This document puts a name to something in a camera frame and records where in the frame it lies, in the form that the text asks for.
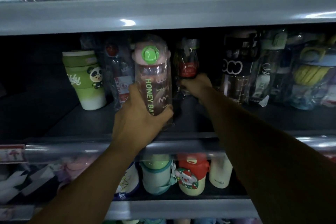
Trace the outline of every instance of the forearm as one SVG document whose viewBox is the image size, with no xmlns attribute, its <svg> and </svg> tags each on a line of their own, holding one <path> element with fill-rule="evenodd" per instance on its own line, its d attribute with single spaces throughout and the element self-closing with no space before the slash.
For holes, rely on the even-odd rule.
<svg viewBox="0 0 336 224">
<path fill-rule="evenodd" d="M 132 150 L 109 147 L 29 224 L 101 224 L 126 169 Z"/>
<path fill-rule="evenodd" d="M 334 217 L 336 175 L 330 161 L 213 89 L 200 100 L 264 223 Z"/>
</svg>

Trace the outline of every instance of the hand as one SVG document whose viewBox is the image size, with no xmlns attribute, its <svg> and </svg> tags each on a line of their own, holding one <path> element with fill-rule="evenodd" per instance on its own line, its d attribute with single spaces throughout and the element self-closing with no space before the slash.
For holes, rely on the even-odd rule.
<svg viewBox="0 0 336 224">
<path fill-rule="evenodd" d="M 131 84 L 128 89 L 128 100 L 115 114 L 111 147 L 138 154 L 173 116 L 173 107 L 168 105 L 161 114 L 153 116 L 147 111 L 137 85 Z"/>
<path fill-rule="evenodd" d="M 205 90 L 212 88 L 211 81 L 205 73 L 199 74 L 195 79 L 183 79 L 181 80 L 181 85 L 185 86 L 198 99 L 201 98 Z"/>
</svg>

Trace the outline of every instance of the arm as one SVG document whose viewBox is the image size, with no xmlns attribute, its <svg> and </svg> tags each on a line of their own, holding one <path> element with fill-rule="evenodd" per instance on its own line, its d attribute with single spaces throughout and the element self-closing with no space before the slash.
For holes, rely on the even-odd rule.
<svg viewBox="0 0 336 224">
<path fill-rule="evenodd" d="M 101 224 L 128 166 L 173 116 L 168 106 L 150 115 L 135 84 L 115 115 L 112 142 L 77 179 L 36 214 L 29 224 Z"/>
<path fill-rule="evenodd" d="M 335 164 L 214 90 L 206 75 L 181 83 L 206 107 L 264 224 L 335 221 Z"/>
</svg>

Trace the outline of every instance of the red bottle lid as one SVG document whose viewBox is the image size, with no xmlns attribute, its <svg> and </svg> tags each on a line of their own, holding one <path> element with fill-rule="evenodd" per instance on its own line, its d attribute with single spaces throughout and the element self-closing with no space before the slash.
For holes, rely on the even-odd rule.
<svg viewBox="0 0 336 224">
<path fill-rule="evenodd" d="M 203 179 L 210 169 L 207 155 L 203 153 L 178 154 L 178 167 L 190 170 L 197 180 Z"/>
</svg>

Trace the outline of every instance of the panda figure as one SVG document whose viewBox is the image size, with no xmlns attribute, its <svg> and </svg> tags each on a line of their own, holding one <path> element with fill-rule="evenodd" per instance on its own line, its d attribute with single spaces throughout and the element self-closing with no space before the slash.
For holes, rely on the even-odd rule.
<svg viewBox="0 0 336 224">
<path fill-rule="evenodd" d="M 103 73 L 101 67 L 89 67 L 87 73 L 90 75 L 90 80 L 93 81 L 92 86 L 95 89 L 103 86 Z"/>
</svg>

